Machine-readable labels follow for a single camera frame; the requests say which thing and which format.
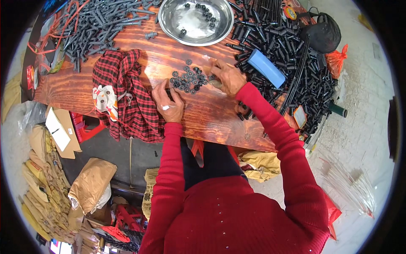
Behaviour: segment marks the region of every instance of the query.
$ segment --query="green cylinder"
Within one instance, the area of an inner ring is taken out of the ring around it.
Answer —
[[[344,108],[341,108],[340,106],[337,106],[333,102],[330,102],[330,104],[328,105],[328,109],[344,118],[347,117],[348,111]]]

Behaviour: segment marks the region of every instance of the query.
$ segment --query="hand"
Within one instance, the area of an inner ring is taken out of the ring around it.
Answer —
[[[247,83],[245,77],[241,74],[239,69],[235,68],[234,66],[229,66],[223,60],[215,61],[210,72],[221,80],[222,86],[220,87],[220,90],[229,96],[234,97]]]
[[[156,103],[159,114],[164,117],[167,123],[180,123],[184,111],[183,101],[173,87],[171,88],[171,96],[175,102],[169,99],[165,91],[167,81],[168,79],[165,79],[152,90],[152,98]]]

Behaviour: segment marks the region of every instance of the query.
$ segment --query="red plaid cloth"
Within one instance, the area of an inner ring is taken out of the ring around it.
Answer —
[[[93,87],[113,86],[117,95],[118,119],[125,125],[112,121],[108,112],[97,111],[97,115],[116,141],[120,141],[120,136],[123,136],[126,139],[137,137],[148,143],[163,142],[165,120],[158,116],[151,91],[141,84],[141,65],[137,62],[140,54],[141,50],[108,50],[96,61],[93,67]],[[126,92],[132,95],[130,105]]]

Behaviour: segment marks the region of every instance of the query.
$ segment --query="red knit sleeve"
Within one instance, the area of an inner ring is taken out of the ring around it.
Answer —
[[[182,125],[166,123],[164,135],[161,165],[151,198],[151,216],[139,253],[163,253],[166,231],[183,210]]]
[[[323,190],[316,184],[300,141],[285,119],[248,82],[236,96],[250,107],[265,128],[281,161],[286,215],[311,231],[309,247],[320,252],[329,236],[328,211]]]

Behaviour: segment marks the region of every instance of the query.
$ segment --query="woman's left hand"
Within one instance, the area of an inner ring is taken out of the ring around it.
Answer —
[[[175,102],[171,101],[165,91],[167,82],[168,79],[165,79],[152,90],[152,98],[156,103],[158,112],[164,117],[167,123],[180,123],[183,116],[184,104],[173,87],[171,88],[171,96]]]

